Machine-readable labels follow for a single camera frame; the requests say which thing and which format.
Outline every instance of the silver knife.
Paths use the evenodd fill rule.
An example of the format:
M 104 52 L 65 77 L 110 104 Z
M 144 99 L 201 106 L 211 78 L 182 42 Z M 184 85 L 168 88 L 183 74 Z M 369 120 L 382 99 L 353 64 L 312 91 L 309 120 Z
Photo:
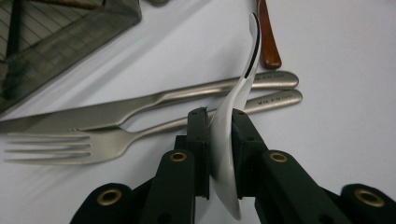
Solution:
M 227 93 L 238 79 L 239 77 L 235 77 L 171 91 L 161 91 L 129 100 L 3 120 L 0 121 L 0 133 L 86 131 L 120 126 L 133 114 L 144 109 Z M 272 71 L 257 74 L 252 88 L 292 90 L 298 82 L 299 79 L 293 73 Z

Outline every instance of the brown handle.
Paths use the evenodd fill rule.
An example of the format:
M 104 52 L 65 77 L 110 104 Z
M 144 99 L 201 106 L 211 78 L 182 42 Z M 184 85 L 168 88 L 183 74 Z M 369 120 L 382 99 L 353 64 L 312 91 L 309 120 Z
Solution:
M 262 29 L 262 66 L 267 69 L 277 69 L 282 65 L 282 61 L 277 52 L 265 0 L 257 0 L 257 14 Z

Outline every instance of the cutlery handle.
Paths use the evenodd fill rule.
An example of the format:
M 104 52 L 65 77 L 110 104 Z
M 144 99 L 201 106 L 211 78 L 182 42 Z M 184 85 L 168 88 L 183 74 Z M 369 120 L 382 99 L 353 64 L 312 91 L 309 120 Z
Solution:
M 239 77 L 235 77 L 172 91 L 163 91 L 157 93 L 157 105 L 165 105 L 207 95 L 227 93 L 233 88 L 238 79 Z M 265 72 L 255 76 L 252 89 L 292 90 L 298 85 L 298 82 L 299 79 L 297 76 L 290 72 Z
M 257 14 L 262 29 L 262 65 L 267 69 L 277 69 L 282 65 L 282 61 L 276 48 L 265 0 L 257 0 Z
M 279 91 L 262 97 L 248 100 L 245 105 L 245 113 L 253 114 L 258 112 L 264 112 L 268 110 L 282 108 L 288 105 L 296 105 L 303 100 L 303 95 L 297 90 L 291 91 Z M 209 120 L 211 120 L 216 110 L 207 111 Z M 139 132 L 139 137 L 169 132 L 180 129 L 187 125 L 187 118 L 175 119 L 167 123 L 163 123 L 154 127 L 147 128 Z

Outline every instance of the fork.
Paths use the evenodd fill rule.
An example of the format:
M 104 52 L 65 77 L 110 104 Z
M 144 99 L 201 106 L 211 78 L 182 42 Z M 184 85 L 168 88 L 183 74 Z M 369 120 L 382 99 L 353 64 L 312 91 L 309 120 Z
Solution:
M 279 91 L 247 101 L 247 114 L 268 111 L 280 107 L 295 105 L 303 100 L 297 90 Z M 209 111 L 211 118 L 215 110 Z M 52 149 L 12 149 L 7 153 L 47 154 L 62 157 L 8 159 L 6 162 L 42 164 L 42 165 L 79 165 L 114 160 L 121 156 L 137 139 L 155 133 L 169 132 L 187 125 L 187 118 L 176 119 L 145 130 L 129 133 L 120 127 L 95 131 L 74 131 L 59 133 L 9 133 L 18 137 L 47 138 L 50 141 L 16 141 L 11 144 L 57 147 Z

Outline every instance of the white backdrop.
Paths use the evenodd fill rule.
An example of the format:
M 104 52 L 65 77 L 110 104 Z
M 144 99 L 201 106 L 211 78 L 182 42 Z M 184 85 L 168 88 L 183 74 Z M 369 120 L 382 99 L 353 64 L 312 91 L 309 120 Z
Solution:
M 268 0 L 283 61 L 296 74 L 301 104 L 251 115 L 267 146 L 289 152 L 323 188 L 362 183 L 396 199 L 396 2 Z M 133 98 L 239 77 L 248 59 L 248 14 L 255 1 L 141 2 L 143 20 L 69 69 L 2 119 Z M 269 91 L 253 92 L 252 95 Z M 139 130 L 184 117 L 206 98 L 140 113 L 122 127 Z M 87 166 L 4 163 L 0 136 L 0 223 L 69 223 L 89 193 L 113 182 L 136 188 L 153 177 L 177 134 L 134 143 L 121 158 Z M 236 221 L 212 191 L 197 199 L 196 223 L 259 223 L 252 199 Z

